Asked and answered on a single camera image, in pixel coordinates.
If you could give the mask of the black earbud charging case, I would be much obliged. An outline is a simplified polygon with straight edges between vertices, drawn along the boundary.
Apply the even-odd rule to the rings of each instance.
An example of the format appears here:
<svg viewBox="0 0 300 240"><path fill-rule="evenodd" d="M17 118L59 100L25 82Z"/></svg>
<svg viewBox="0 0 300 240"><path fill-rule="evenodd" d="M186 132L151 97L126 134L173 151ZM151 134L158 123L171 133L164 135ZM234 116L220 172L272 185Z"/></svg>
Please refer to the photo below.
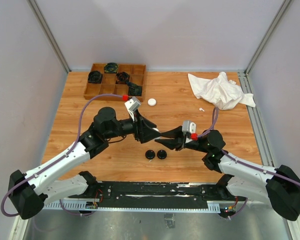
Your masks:
<svg viewBox="0 0 300 240"><path fill-rule="evenodd" d="M156 155L160 160L164 160L168 156L167 152L163 149L159 150Z"/></svg>

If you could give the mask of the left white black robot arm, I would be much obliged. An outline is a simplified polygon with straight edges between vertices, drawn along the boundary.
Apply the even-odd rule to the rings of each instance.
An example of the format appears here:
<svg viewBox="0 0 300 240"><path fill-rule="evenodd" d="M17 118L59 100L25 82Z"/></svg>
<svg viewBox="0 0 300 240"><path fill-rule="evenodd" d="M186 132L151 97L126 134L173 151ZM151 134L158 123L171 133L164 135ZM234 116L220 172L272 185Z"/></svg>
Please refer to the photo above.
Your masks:
<svg viewBox="0 0 300 240"><path fill-rule="evenodd" d="M109 146L109 139L133 135L141 144L160 136L156 124L143 117L138 110L129 111L129 118L118 120L112 107L101 108L85 132L63 152L44 164L26 172L15 170L9 177L9 199L16 209L15 216L27 220L37 215L44 206L72 195L91 198L97 193L94 177L79 173L68 180L59 177L85 163Z"/></svg>

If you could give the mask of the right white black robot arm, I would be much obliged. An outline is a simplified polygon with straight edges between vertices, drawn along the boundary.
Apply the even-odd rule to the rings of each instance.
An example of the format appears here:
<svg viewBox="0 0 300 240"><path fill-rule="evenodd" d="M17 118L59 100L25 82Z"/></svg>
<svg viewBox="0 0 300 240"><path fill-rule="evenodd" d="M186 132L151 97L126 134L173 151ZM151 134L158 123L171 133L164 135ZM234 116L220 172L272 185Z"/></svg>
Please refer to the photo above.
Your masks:
<svg viewBox="0 0 300 240"><path fill-rule="evenodd" d="M290 167L259 165L233 155L223 149L226 143L215 129L196 134L178 127L162 133L156 142L170 150L205 153L204 165L223 175L216 188L220 199L234 196L262 202L289 221L300 216L300 178Z"/></svg>

